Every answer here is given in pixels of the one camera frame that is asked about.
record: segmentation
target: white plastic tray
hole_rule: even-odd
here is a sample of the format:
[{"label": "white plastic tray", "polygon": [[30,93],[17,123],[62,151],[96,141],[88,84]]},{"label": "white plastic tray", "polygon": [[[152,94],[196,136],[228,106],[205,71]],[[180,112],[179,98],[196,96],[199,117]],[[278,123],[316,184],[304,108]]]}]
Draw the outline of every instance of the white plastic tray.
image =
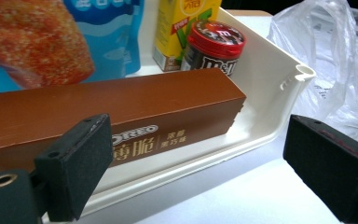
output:
[{"label": "white plastic tray", "polygon": [[[139,33],[142,68],[135,76],[162,73],[152,59],[157,8],[158,0],[145,1]],[[231,77],[247,95],[233,126],[227,134],[109,168],[83,216],[260,147],[285,127],[298,94],[315,76],[314,71],[224,9],[219,10],[217,19],[236,27],[247,38]]]}]

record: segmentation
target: m&m's container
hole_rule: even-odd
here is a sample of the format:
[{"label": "m&m's container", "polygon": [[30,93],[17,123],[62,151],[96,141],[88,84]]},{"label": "m&m's container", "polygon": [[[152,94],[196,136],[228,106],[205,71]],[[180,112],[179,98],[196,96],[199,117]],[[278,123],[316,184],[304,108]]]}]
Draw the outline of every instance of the m&m's container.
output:
[{"label": "m&m's container", "polygon": [[245,36],[232,26],[219,21],[195,21],[187,37],[181,70],[219,67],[230,76],[245,43]]}]

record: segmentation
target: dark background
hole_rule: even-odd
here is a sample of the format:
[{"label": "dark background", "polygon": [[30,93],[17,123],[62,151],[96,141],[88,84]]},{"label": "dark background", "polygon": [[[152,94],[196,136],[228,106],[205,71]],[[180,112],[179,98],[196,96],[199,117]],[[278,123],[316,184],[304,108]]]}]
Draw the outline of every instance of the dark background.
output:
[{"label": "dark background", "polygon": [[[263,10],[269,14],[284,10],[287,7],[300,3],[299,0],[222,0],[221,7],[224,9],[249,9],[249,10]],[[351,7],[358,8],[358,0],[348,0]]]}]

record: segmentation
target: orange food image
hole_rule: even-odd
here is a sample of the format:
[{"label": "orange food image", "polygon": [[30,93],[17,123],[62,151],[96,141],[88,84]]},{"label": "orange food image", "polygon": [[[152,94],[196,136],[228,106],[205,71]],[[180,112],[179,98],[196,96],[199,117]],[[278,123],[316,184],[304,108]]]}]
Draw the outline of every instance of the orange food image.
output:
[{"label": "orange food image", "polygon": [[0,0],[0,66],[25,89],[78,83],[95,69],[62,0]]}]

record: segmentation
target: plastic bag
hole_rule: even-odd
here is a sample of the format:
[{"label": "plastic bag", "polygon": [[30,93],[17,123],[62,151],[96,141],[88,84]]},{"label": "plastic bag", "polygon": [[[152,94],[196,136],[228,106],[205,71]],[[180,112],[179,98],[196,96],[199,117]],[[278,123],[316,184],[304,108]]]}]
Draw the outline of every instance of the plastic bag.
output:
[{"label": "plastic bag", "polygon": [[358,141],[358,9],[344,0],[305,0],[272,18],[267,39],[316,71],[293,113]]},{"label": "plastic bag", "polygon": [[0,1],[0,91],[138,71],[143,9],[144,0]]}]

